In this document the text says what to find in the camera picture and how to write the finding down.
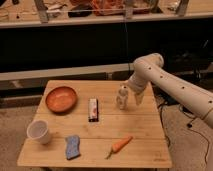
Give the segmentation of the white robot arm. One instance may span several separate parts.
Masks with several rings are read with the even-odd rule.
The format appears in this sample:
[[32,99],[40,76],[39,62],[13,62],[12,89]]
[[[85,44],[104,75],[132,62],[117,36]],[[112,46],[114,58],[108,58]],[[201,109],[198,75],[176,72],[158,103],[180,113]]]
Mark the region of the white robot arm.
[[159,53],[135,59],[134,73],[126,81],[127,86],[141,94],[152,82],[213,129],[213,93],[164,71],[163,65]]

